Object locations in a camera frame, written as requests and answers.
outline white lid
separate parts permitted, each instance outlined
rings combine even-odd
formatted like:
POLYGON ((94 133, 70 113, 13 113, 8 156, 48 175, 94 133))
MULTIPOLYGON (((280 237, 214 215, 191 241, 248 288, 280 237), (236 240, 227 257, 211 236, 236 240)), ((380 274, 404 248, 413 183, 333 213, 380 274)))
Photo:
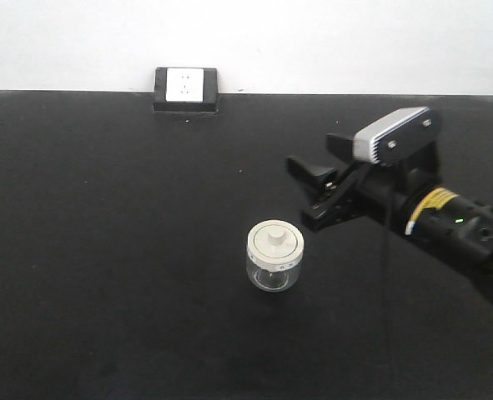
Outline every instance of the white lid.
POLYGON ((252 227, 248 233, 248 257, 271 273, 296 266, 304 255, 304 237, 297 227, 270 219, 252 227))

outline power outlet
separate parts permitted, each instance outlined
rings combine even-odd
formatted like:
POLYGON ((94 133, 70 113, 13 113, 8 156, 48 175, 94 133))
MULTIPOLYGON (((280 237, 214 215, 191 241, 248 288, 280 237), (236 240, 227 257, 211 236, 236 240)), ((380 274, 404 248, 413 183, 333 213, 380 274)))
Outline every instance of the power outlet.
POLYGON ((219 85, 216 68, 155 68, 156 113, 216 113, 219 85))
POLYGON ((203 68, 167 68, 167 102, 201 103, 203 100, 203 68))

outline black table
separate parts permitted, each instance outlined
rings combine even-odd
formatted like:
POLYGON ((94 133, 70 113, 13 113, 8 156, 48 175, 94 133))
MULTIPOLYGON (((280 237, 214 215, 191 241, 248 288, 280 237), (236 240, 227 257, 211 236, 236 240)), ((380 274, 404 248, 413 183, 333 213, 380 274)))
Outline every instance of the black table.
POLYGON ((493 398, 493 306, 396 236, 381 285, 381 226, 308 232, 284 171, 417 105, 444 119, 446 186, 493 204, 493 97, 223 95, 185 117, 149 93, 0 92, 0 399, 493 398), (305 237, 276 294, 245 273, 270 218, 305 237))

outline glass jar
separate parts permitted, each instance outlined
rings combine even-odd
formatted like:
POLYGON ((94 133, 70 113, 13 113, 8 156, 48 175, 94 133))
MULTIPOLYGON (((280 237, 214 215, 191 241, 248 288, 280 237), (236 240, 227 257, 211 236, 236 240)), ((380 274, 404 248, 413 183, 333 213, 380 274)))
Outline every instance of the glass jar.
POLYGON ((304 237, 288 222, 271 219, 248 234, 246 272, 266 292, 283 292, 296 283, 304 255, 304 237))

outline white outlet plate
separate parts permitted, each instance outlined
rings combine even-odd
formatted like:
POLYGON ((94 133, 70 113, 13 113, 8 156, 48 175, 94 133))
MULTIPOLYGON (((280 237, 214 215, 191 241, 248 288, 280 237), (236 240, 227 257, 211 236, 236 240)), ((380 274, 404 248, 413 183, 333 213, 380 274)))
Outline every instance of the white outlet plate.
POLYGON ((204 100, 203 68, 167 68, 166 101, 201 103, 204 100))

